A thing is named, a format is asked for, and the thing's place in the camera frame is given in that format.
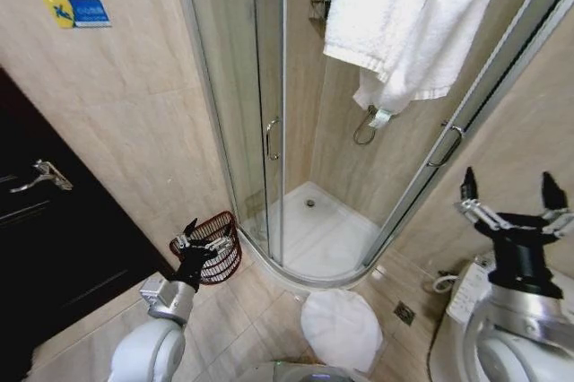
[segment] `wicker basket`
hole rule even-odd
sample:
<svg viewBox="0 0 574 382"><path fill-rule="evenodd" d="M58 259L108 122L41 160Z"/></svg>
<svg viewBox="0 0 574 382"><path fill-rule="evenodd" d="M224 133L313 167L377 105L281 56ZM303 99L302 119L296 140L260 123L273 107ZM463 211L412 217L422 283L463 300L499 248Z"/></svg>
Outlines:
<svg viewBox="0 0 574 382"><path fill-rule="evenodd" d="M223 233L230 227L230 238L233 246L225 249L216 258L210 259L204 265L201 272L201 283L203 285L215 285L226 281L238 269L241 263L241 245L235 226L235 218L231 212L222 212L204 223L196 226L191 233L192 240L214 241L223 237ZM171 252L183 261L183 256L179 252L177 242L173 239L170 242Z"/></svg>

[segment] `dark wooden door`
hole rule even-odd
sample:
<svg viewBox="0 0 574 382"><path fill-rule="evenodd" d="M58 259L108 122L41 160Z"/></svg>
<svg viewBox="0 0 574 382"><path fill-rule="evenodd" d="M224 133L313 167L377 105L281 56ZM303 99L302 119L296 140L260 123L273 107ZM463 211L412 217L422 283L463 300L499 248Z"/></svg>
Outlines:
<svg viewBox="0 0 574 382"><path fill-rule="evenodd" d="M170 266L56 131L0 70L0 248L7 297L38 344ZM50 161L73 185L44 180Z"/></svg>

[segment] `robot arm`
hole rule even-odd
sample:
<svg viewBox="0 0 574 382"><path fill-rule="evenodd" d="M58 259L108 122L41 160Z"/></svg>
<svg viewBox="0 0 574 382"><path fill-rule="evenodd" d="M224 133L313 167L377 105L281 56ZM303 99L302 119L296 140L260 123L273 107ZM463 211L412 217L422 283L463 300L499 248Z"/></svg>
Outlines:
<svg viewBox="0 0 574 382"><path fill-rule="evenodd" d="M172 280L151 277L140 294L154 319L138 326L117 346L111 362L109 382L169 382L178 369L186 346L184 327L199 289L201 270L208 260L230 246L224 237L215 241L190 240L193 221L178 237L184 256Z"/></svg>
<svg viewBox="0 0 574 382"><path fill-rule="evenodd" d="M482 330L475 339L477 354L493 381L560 380L574 369L574 325L563 314L562 290L552 282L544 257L544 245L572 232L574 214L547 172L543 202L539 216L496 213L478 201L471 168L461 186L457 209L492 240L496 260L488 275L491 292L477 310L486 319L482 328L474 327Z"/></svg>

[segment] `white plastic cover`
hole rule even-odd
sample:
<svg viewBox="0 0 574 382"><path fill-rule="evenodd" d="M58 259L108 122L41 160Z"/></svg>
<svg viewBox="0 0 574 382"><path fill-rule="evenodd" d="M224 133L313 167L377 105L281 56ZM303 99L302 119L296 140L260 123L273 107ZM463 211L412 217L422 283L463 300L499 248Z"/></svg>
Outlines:
<svg viewBox="0 0 574 382"><path fill-rule="evenodd" d="M317 357L329 366L368 371L383 343L377 317L356 292L312 292L301 327Z"/></svg>

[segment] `shower door handle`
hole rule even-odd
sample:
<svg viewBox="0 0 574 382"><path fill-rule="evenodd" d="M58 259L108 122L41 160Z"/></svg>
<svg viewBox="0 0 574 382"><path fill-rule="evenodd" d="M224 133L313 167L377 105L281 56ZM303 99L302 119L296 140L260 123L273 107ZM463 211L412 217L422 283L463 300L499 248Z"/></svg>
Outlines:
<svg viewBox="0 0 574 382"><path fill-rule="evenodd" d="M271 148L270 146L270 134L271 134L271 130L273 129L273 127L278 124L279 122L281 122L281 119L276 117L275 119L273 119L271 122L269 122L269 124L267 125L267 129L265 130L265 146L266 146L266 153L267 153L267 158L271 161L277 161L281 154L279 152L276 153L271 153Z"/></svg>
<svg viewBox="0 0 574 382"><path fill-rule="evenodd" d="M428 167L442 167L443 165L445 165L448 160L450 160L450 157L452 156L452 154L455 152L455 150L457 149L458 146L460 146L460 144L463 142L463 138L465 138L465 131L463 130L463 128L461 128L460 126L454 126L452 125L450 127L450 129L452 131L457 131L457 139L455 140L455 142L452 144L452 146L450 146L450 149L448 149L448 152L445 153L445 156L442 157L442 160L440 160L439 162L427 162L427 166Z"/></svg>

